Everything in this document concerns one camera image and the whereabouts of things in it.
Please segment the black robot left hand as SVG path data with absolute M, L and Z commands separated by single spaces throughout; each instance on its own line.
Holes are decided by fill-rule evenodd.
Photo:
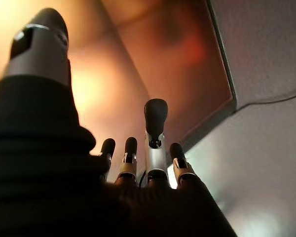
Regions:
M 115 149 L 79 124 L 66 23 L 41 10 L 14 37 L 0 79 L 0 237 L 233 237 L 235 231 L 178 143 L 163 147 L 167 103 L 144 107 L 147 184 L 136 182 L 137 141 L 125 144 L 115 183 L 106 181 Z

